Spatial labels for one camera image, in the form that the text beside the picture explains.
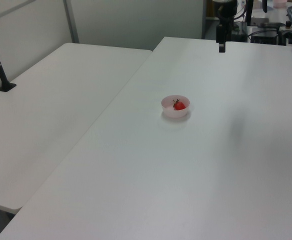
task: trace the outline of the white table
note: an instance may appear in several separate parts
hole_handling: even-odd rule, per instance
[[[68,43],[0,92],[0,209],[18,212],[150,53]]]
[[[162,115],[173,94],[182,119]],[[165,38],[0,235],[15,239],[292,239],[292,52]]]

